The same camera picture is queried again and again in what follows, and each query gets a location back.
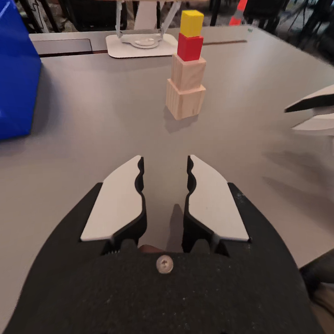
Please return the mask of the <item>red wooden cube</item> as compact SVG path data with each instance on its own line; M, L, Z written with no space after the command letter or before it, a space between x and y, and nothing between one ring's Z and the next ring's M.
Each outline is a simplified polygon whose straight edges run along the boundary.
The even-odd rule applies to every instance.
M186 37L180 32L177 55L183 61L197 61L201 56L202 45L203 36Z

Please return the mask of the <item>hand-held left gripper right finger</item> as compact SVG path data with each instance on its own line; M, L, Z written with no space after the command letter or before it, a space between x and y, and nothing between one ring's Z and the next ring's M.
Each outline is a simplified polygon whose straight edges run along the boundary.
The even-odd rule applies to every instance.
M183 231L189 243L198 239L248 242L250 237L228 181L195 155L187 158Z

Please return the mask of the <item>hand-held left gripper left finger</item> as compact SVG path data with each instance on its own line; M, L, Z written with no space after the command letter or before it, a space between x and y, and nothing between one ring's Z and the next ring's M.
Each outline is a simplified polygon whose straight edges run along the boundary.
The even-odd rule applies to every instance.
M138 243L147 229L143 175L144 157L137 155L104 179L81 241L121 244L132 239Z

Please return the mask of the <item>large wooden cube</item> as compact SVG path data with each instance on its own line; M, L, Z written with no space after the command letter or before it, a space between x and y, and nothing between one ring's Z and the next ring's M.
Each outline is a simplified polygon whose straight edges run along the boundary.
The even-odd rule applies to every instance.
M196 116L201 111L205 93L206 88L203 85L199 88L181 91L168 78L166 106L176 120Z

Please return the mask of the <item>white folding stand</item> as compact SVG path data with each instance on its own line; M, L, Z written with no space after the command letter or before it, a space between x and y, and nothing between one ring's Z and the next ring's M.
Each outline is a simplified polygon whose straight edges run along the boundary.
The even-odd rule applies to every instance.
M106 37L108 55L112 58L140 58L172 56L177 53L178 42L170 34L166 34L174 16L181 7L181 1L173 3L159 32L123 34L120 29L122 3L116 1L116 34Z

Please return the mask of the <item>blue plastic bin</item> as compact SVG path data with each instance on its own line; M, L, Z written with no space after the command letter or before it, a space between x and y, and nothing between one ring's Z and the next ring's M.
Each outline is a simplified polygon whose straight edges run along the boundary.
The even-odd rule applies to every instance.
M14 1L0 1L0 140L31 132L41 59Z

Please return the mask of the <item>orange striped traffic cone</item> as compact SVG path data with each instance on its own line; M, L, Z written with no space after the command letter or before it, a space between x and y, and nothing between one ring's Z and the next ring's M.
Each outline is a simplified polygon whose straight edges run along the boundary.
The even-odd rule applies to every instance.
M238 2L235 13L232 15L229 26L240 26L244 17L244 10L246 8L248 0L240 0Z

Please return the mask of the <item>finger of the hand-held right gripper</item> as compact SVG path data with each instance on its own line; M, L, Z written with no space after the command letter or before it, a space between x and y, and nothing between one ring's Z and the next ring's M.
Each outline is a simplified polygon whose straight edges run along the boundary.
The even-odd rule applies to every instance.
M334 86L327 86L285 108L285 113L309 110L313 108L326 108L334 105Z
M293 127L293 131L310 136L334 136L334 114L316 115Z

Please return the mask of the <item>black office chair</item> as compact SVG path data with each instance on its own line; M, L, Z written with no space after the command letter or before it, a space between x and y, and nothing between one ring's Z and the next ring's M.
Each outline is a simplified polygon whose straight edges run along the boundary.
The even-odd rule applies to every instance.
M259 20L258 27L269 33L274 33L280 15L285 11L289 0L248 0L243 12L243 17L248 24L253 20Z

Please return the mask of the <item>medium wooden cube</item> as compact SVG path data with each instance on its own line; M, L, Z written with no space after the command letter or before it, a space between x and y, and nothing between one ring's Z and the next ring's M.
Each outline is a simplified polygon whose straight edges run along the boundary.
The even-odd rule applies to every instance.
M201 86L206 67L206 60L200 57L194 61L184 61L174 54L172 56L171 81L179 91L198 89Z

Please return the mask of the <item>yellow wooden cube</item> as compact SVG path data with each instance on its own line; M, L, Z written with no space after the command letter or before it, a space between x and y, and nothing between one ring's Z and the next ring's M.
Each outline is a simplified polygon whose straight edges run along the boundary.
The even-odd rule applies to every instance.
M200 36L204 14L198 10L183 10L181 14L180 33L185 37Z

